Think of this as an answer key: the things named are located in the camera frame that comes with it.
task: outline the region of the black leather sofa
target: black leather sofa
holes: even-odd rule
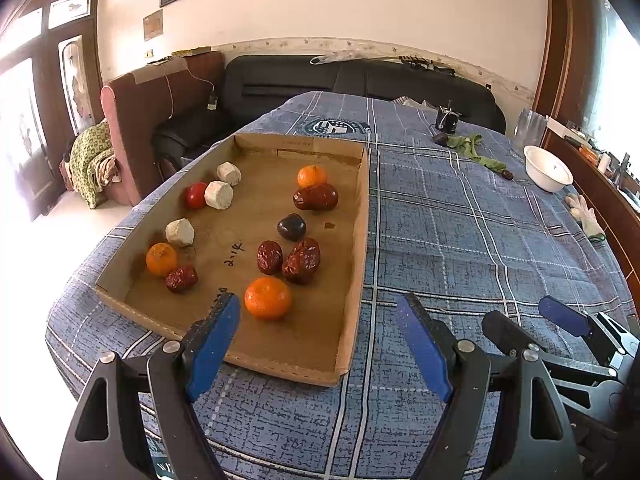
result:
[[[504,115],[491,91],[449,73],[382,60],[312,65],[312,56],[240,56],[226,67],[216,89],[216,110],[195,109],[156,128],[152,139],[166,178],[216,140],[242,128],[288,99],[315,90],[391,101],[407,96],[434,106],[452,101],[461,120],[500,133]]]

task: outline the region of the patterned cloth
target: patterned cloth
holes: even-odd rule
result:
[[[122,181],[120,173],[118,172],[116,155],[113,153],[113,148],[110,148],[103,153],[104,158],[102,158],[95,167],[95,179],[97,180],[98,188],[100,189],[108,186],[110,182]]]
[[[76,139],[71,149],[69,166],[76,191],[87,202],[90,209],[98,205],[98,192],[95,179],[95,165],[104,158],[102,152],[111,149],[109,123],[103,121],[90,126]]]
[[[414,291],[457,338],[497,349],[482,316],[499,310],[552,352],[591,361],[583,341],[551,325],[536,305],[551,294],[626,326],[634,304],[606,241],[591,244],[562,193],[528,178],[504,136],[482,134],[480,155],[503,160],[508,182],[431,141],[435,113],[356,96],[307,93],[244,127],[246,132],[338,136],[370,155],[369,238],[351,370],[320,388],[223,364],[194,410],[222,467],[239,479],[409,478],[442,414],[425,388],[394,320],[396,299]],[[110,256],[178,172],[113,229],[71,277],[53,306],[46,341],[77,396],[101,351],[149,354],[162,339],[100,304],[94,283]],[[482,471],[497,409],[491,394],[467,477]],[[154,457],[161,457],[154,407],[141,396]]]

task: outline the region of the red tomato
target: red tomato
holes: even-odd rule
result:
[[[208,185],[206,182],[196,182],[184,190],[184,203],[189,209],[200,209],[207,205],[204,192]]]

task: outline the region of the green cloth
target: green cloth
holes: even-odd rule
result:
[[[111,134],[107,121],[87,128],[78,135],[71,148],[69,168],[74,187],[90,209],[95,209],[98,205],[98,190],[94,184],[94,158],[110,149]]]
[[[460,155],[477,162],[480,166],[484,166],[495,173],[502,173],[507,169],[507,165],[504,162],[476,153],[476,144],[480,144],[481,140],[482,135],[480,134],[473,134],[471,137],[448,135],[447,146],[456,150]]]

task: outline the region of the brown armchair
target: brown armchair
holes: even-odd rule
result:
[[[225,61],[219,52],[173,58],[147,65],[108,82],[100,102],[111,129],[122,186],[120,203],[136,205],[162,182],[151,146],[159,123],[204,105],[211,84],[222,81]]]

